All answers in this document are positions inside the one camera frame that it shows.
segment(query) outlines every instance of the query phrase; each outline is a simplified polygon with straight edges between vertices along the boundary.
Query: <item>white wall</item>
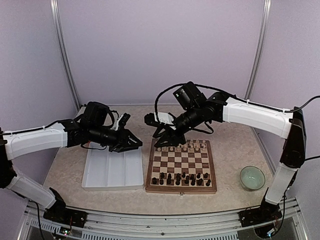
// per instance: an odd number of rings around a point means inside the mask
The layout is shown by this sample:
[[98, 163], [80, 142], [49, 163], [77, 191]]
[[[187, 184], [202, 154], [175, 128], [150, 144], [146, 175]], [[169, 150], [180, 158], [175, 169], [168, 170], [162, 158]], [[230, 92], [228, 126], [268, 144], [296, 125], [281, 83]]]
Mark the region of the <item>white wall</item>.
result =
[[[0, 2], [0, 127], [34, 128], [71, 118], [75, 107], [68, 89], [50, 1]], [[13, 161], [39, 183], [56, 150]], [[0, 239], [15, 239], [27, 201], [0, 189]]]
[[[82, 103], [153, 104], [160, 91], [188, 81], [245, 95], [263, 0], [58, 3]], [[169, 93], [162, 99], [176, 103]]]
[[[268, 30], [251, 100], [293, 108], [320, 94], [320, 2], [272, 1]], [[303, 109], [306, 156], [320, 155], [320, 100]], [[259, 131], [277, 165], [284, 141]], [[306, 162], [290, 191], [296, 196], [312, 240], [319, 239], [320, 159]]]

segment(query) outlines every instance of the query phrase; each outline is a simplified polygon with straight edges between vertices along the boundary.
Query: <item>green glass bowl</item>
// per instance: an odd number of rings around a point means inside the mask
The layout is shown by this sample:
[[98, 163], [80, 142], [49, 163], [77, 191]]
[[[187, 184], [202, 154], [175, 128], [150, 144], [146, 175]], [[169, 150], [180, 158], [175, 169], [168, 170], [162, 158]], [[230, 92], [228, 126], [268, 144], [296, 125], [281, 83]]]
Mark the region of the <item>green glass bowl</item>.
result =
[[245, 190], [256, 191], [265, 185], [266, 177], [259, 168], [246, 166], [240, 172], [240, 182]]

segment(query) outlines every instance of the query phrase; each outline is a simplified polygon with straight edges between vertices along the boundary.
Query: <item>chessboard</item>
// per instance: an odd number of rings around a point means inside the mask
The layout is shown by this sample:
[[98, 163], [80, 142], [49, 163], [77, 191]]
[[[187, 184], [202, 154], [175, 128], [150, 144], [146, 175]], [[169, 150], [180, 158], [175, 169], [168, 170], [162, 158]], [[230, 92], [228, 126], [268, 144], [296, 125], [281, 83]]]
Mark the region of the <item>chessboard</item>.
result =
[[145, 191], [161, 194], [215, 194], [217, 182], [210, 142], [187, 140], [178, 147], [154, 147], [152, 140]]

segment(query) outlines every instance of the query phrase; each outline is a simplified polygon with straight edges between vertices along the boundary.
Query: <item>marble tabletop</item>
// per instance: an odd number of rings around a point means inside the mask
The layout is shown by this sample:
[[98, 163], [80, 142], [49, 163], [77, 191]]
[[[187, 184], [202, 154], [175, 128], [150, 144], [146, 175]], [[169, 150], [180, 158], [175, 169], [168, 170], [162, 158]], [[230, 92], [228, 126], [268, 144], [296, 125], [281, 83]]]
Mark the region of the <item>marble tabletop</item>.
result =
[[[144, 182], [147, 177], [152, 135], [155, 127], [144, 123], [144, 116], [154, 112], [151, 105], [112, 106], [120, 114], [129, 113], [126, 128], [143, 141], [142, 162]], [[183, 109], [178, 105], [161, 105], [160, 112], [178, 116]], [[66, 204], [83, 209], [126, 214], [177, 215], [213, 213], [259, 205], [272, 174], [248, 126], [236, 123], [213, 122], [214, 134], [196, 131], [185, 134], [186, 139], [209, 140], [215, 168], [216, 194], [159, 194], [145, 189], [119, 191], [85, 191], [82, 187], [87, 150], [80, 146], [61, 148], [48, 172], [44, 185], [57, 190]], [[239, 174], [246, 166], [260, 168], [266, 177], [265, 186], [258, 191], [241, 187]]]

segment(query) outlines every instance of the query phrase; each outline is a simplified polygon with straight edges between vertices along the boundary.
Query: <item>white robotic arm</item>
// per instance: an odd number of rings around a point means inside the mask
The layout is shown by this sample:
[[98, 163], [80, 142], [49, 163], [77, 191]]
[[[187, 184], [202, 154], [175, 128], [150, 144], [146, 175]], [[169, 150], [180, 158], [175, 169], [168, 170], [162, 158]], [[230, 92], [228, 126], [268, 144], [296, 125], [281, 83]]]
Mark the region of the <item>white robotic arm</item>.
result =
[[279, 202], [305, 161], [306, 132], [302, 111], [261, 105], [225, 92], [206, 98], [193, 82], [184, 84], [173, 95], [186, 110], [184, 113], [175, 117], [157, 112], [155, 108], [155, 113], [144, 117], [147, 125], [157, 127], [153, 135], [159, 139], [155, 144], [157, 148], [185, 144], [186, 132], [203, 132], [195, 127], [201, 123], [208, 126], [207, 122], [211, 121], [243, 124], [286, 139], [273, 182], [260, 207], [239, 213], [243, 227], [281, 218]]
[[[104, 126], [108, 115], [112, 124]], [[72, 217], [75, 220], [74, 226], [83, 227], [85, 212], [67, 209], [57, 191], [24, 175], [13, 166], [11, 160], [45, 149], [82, 146], [89, 141], [109, 146], [110, 152], [137, 149], [142, 146], [142, 142], [125, 129], [129, 118], [130, 115], [125, 113], [115, 122], [108, 106], [89, 102], [84, 113], [75, 119], [56, 121], [48, 126], [16, 132], [2, 132], [0, 129], [0, 188], [12, 190], [44, 206], [47, 209], [44, 218], [69, 224]]]

